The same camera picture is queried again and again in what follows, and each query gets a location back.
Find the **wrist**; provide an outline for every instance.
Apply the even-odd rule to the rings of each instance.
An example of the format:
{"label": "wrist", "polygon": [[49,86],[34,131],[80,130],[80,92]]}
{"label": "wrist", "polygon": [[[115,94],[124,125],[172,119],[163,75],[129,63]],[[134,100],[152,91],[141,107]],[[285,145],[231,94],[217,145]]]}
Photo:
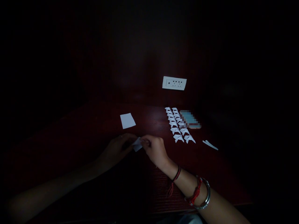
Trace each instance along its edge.
{"label": "wrist", "polygon": [[159,169],[170,179],[173,179],[178,171],[178,165],[168,158],[165,164],[161,168],[159,167]]}

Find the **red table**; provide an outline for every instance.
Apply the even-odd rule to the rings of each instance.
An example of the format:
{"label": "red table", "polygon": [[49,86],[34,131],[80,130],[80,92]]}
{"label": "red table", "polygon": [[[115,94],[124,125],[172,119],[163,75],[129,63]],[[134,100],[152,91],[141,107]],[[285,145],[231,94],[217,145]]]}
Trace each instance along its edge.
{"label": "red table", "polygon": [[[126,113],[132,114],[136,126],[123,130],[120,115]],[[182,168],[206,178],[231,203],[251,203],[205,123],[200,120],[201,129],[189,130],[196,144],[175,143],[167,118],[163,107],[89,102],[10,150],[5,159],[5,185],[16,194],[63,175],[94,160],[112,138],[128,132],[162,137],[168,156]],[[173,196],[166,198],[168,184],[169,179],[143,149],[133,151],[112,170],[49,206],[37,219],[63,216],[78,220],[192,209],[176,187]]]}

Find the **wall socket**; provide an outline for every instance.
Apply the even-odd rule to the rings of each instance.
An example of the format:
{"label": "wall socket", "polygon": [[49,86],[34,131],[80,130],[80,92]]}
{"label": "wall socket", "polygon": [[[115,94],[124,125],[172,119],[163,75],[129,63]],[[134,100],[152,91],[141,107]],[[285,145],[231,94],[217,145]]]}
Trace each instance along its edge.
{"label": "wall socket", "polygon": [[185,90],[187,79],[174,78],[174,77],[163,77],[163,89],[175,89],[175,90]]}

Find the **white paper strip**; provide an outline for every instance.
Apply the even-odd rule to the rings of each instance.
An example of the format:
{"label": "white paper strip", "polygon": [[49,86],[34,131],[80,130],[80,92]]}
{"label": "white paper strip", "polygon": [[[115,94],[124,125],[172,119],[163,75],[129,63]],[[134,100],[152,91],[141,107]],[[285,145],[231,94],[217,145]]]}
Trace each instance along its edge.
{"label": "white paper strip", "polygon": [[206,141],[203,140],[202,142],[204,142],[204,143],[207,144],[208,146],[210,146],[210,147],[212,147],[212,148],[218,150],[215,146],[213,146],[211,143],[209,143],[208,140],[206,140]]}
{"label": "white paper strip", "polygon": [[132,145],[133,145],[133,149],[135,152],[137,152],[139,149],[141,149],[142,145],[140,143],[140,137]]}

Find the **silver bangle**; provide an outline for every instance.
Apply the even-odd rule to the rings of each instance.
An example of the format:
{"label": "silver bangle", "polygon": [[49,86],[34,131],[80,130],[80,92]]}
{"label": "silver bangle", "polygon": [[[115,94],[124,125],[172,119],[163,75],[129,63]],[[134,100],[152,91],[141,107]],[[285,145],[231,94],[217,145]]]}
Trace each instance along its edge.
{"label": "silver bangle", "polygon": [[209,182],[204,179],[204,178],[200,178],[206,185],[206,189],[207,189],[207,196],[206,196],[206,200],[200,205],[200,207],[196,207],[194,206],[194,208],[196,209],[205,209],[206,207],[208,207],[208,203],[210,201],[210,198],[211,198],[211,188],[210,188],[210,185],[209,185]]}

